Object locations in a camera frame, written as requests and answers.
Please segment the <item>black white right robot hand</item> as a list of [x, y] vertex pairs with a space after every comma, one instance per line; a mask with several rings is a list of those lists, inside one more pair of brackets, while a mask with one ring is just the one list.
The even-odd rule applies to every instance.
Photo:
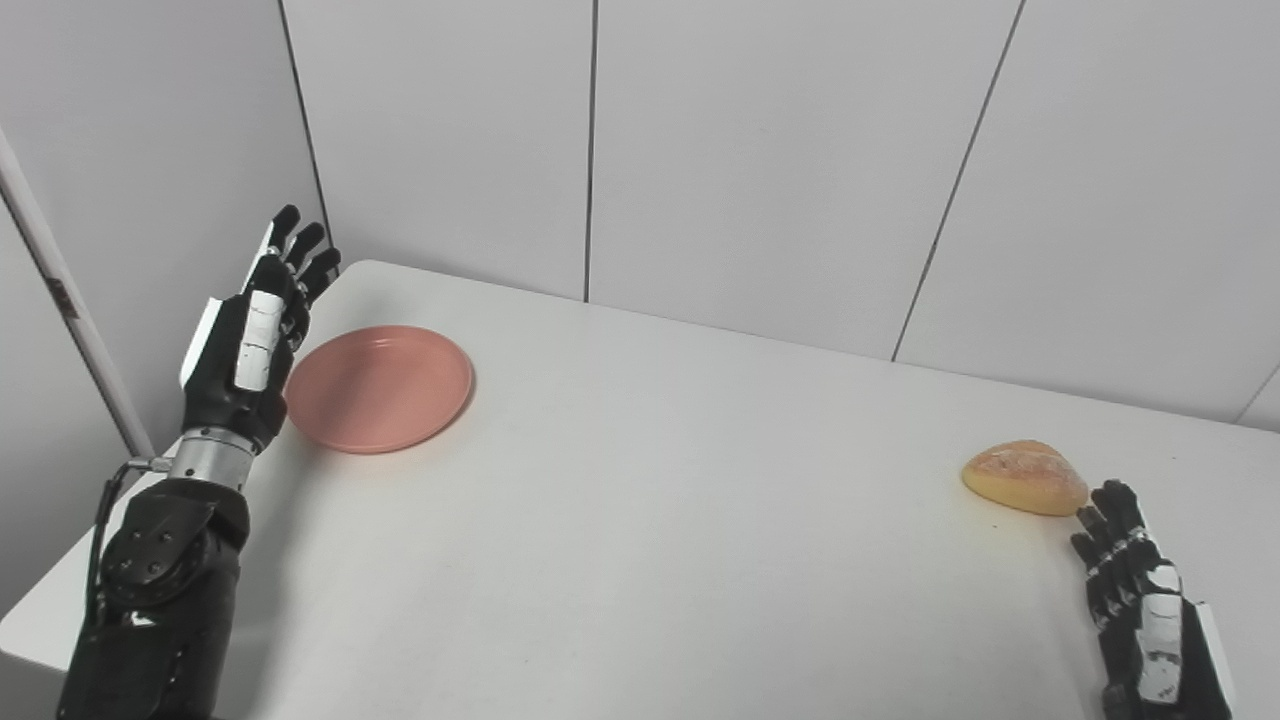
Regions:
[[1071, 547], [1106, 674], [1106, 719], [1233, 719], [1235, 691], [1211, 607], [1184, 593], [1135, 491], [1119, 479], [1076, 510]]

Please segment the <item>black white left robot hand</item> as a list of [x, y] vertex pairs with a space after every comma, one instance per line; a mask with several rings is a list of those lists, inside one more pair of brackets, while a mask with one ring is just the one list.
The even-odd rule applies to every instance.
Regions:
[[339, 274], [320, 222], [284, 205], [268, 223], [241, 288], [207, 302], [180, 369], [184, 432], [228, 430], [262, 452], [287, 415], [285, 383], [311, 309]]

